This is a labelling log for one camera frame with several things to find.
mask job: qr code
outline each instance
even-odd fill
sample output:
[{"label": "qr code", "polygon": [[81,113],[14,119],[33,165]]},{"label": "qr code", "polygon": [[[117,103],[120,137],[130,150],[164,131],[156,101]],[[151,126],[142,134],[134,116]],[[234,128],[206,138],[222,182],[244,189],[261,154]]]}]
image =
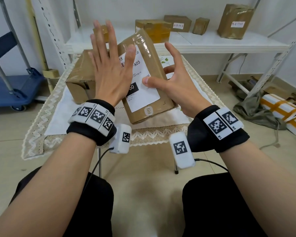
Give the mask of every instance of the qr code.
[{"label": "qr code", "polygon": [[232,125],[233,123],[237,122],[238,119],[237,117],[235,117],[233,115],[233,113],[231,113],[231,111],[225,113],[225,114],[222,114],[222,117],[230,124]]},{"label": "qr code", "polygon": [[113,121],[111,121],[110,118],[107,117],[103,123],[103,127],[109,131],[112,126],[113,126]]},{"label": "qr code", "polygon": [[87,117],[90,114],[91,111],[92,111],[91,107],[85,107],[84,106],[78,115]]},{"label": "qr code", "polygon": [[122,142],[128,142],[129,143],[129,139],[130,139],[130,134],[123,132],[123,138],[122,138]]},{"label": "qr code", "polygon": [[81,107],[78,107],[75,111],[74,111],[74,113],[72,114],[72,116],[75,116],[75,115],[77,115],[78,114],[78,112],[80,111],[80,109],[81,109]]},{"label": "qr code", "polygon": [[184,141],[174,143],[174,150],[177,155],[187,152],[186,146]]},{"label": "qr code", "polygon": [[220,118],[217,118],[216,120],[212,121],[208,124],[208,126],[215,134],[218,134],[219,132],[227,128],[227,126],[223,123],[223,121]]},{"label": "qr code", "polygon": [[98,123],[102,123],[104,117],[105,117],[105,114],[103,114],[101,111],[98,111],[97,109],[95,109],[90,118]]}]

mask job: black cable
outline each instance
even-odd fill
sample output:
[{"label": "black cable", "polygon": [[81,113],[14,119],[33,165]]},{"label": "black cable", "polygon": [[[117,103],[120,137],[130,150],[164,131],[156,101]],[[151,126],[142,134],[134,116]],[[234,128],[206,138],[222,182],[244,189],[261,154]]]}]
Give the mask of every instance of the black cable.
[{"label": "black cable", "polygon": [[104,153],[101,155],[101,157],[99,158],[98,162],[95,164],[95,167],[94,167],[93,171],[91,172],[91,175],[90,175],[90,177],[89,177],[89,179],[88,179],[88,181],[87,181],[85,187],[83,188],[82,194],[83,194],[83,192],[85,191],[85,189],[86,189],[86,187],[87,187],[87,185],[88,185],[88,183],[89,183],[89,181],[90,181],[90,179],[91,179],[91,177],[92,177],[92,175],[93,175],[95,169],[97,168],[98,164],[100,163],[102,157],[105,155],[106,152],[108,152],[109,150],[113,150],[113,149],[114,149],[114,147],[112,147],[112,148],[108,148],[108,149],[107,149],[106,151],[104,151]]},{"label": "black cable", "polygon": [[210,161],[210,160],[208,160],[208,159],[194,159],[195,161],[206,161],[206,162],[209,162],[209,163],[212,163],[212,164],[214,164],[214,165],[217,165],[217,166],[219,166],[219,167],[221,167],[221,168],[223,168],[224,170],[226,170],[226,171],[228,171],[228,169],[227,168],[225,168],[225,167],[223,167],[223,166],[221,166],[220,164],[217,164],[217,163],[215,163],[215,162],[213,162],[213,161]]},{"label": "black cable", "polygon": [[245,60],[246,60],[247,55],[248,55],[248,54],[246,54],[246,55],[245,55],[245,58],[243,59],[243,62],[242,62],[241,67],[240,67],[240,69],[239,69],[239,75],[240,75],[241,68],[242,68],[243,64],[245,63]]}]

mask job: black wristband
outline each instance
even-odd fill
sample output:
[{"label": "black wristband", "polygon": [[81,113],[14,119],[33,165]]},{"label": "black wristband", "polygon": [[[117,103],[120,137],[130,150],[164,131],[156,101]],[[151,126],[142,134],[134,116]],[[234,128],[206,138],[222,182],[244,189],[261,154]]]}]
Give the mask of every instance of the black wristband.
[{"label": "black wristband", "polygon": [[[112,115],[115,114],[114,107],[110,103],[107,103],[104,100],[91,99],[91,100],[88,100],[87,102],[99,104],[104,108],[106,108],[107,110],[109,110],[112,113]],[[102,146],[105,143],[107,143],[116,134],[116,127],[113,125],[111,127],[111,130],[109,131],[109,134],[107,136],[104,136],[98,130],[92,128],[91,126],[88,126],[85,123],[72,122],[67,129],[67,134],[69,132],[75,132],[75,133],[84,135],[94,140],[98,146]]]},{"label": "black wristband", "polygon": [[188,127],[187,140],[192,152],[208,151],[224,152],[235,145],[246,142],[250,137],[242,128],[233,131],[223,139],[218,139],[209,126],[203,121],[206,117],[218,111],[216,105],[207,107],[198,113]]}]

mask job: blue platform cart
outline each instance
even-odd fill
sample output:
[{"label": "blue platform cart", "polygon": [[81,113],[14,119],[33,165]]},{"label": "blue platform cart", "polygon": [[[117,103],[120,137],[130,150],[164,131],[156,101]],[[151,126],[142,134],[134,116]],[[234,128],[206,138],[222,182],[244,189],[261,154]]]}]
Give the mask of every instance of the blue platform cart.
[{"label": "blue platform cart", "polygon": [[15,111],[25,111],[26,105],[35,98],[44,77],[35,68],[30,67],[12,26],[4,0],[0,0],[0,4],[10,29],[10,32],[0,37],[0,58],[13,47],[18,46],[28,72],[28,75],[6,76],[0,66],[0,106],[10,106]]}]

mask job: beige floor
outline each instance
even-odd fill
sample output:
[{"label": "beige floor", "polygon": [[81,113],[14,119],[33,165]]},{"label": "beige floor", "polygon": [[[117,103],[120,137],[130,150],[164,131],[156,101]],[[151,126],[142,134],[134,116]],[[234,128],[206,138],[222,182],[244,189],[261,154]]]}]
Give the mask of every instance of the beige floor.
[{"label": "beige floor", "polygon": [[[229,108],[238,102],[228,84],[211,80],[207,83]],[[41,106],[32,104],[28,111],[21,113],[0,108],[0,214],[9,204],[20,179],[46,160],[23,161],[20,158],[22,139]],[[257,146],[273,142],[273,130],[243,122]],[[279,136],[281,147],[267,147],[264,152],[296,174],[296,136],[288,131],[280,131]],[[224,165],[215,151],[195,153],[194,156]],[[114,190],[114,236],[142,237],[182,236],[185,223],[181,195],[185,183],[200,175],[223,172],[214,164],[197,162],[196,167],[175,175],[168,143],[131,147],[127,155],[108,153],[103,159],[102,170],[103,177]]]}]

